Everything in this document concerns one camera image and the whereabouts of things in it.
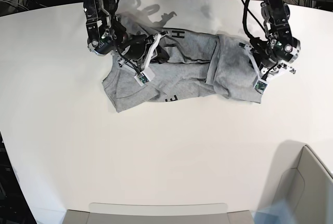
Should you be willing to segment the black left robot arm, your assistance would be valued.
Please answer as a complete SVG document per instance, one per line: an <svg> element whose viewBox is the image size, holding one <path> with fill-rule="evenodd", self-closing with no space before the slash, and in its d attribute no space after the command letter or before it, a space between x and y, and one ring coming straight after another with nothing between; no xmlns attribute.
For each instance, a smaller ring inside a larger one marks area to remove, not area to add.
<svg viewBox="0 0 333 224"><path fill-rule="evenodd" d="M252 55L255 65L262 77L277 74L280 68L287 68L300 55L300 41L292 36L289 25L290 9L283 0L263 0L261 14L263 17L262 29L266 40L254 37L247 27L247 16L250 0L244 0L244 13L242 25L245 34L252 45Z"/></svg>

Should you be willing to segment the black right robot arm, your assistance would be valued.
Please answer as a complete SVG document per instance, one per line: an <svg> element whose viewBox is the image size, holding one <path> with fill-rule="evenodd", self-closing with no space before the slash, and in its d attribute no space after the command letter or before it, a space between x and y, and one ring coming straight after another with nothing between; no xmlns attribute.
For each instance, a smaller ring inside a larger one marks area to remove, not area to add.
<svg viewBox="0 0 333 224"><path fill-rule="evenodd" d="M119 0L83 0L89 50L100 56L113 52L135 69L167 62L170 56L159 44L167 32L141 30L132 22L125 27L116 15L118 5Z"/></svg>

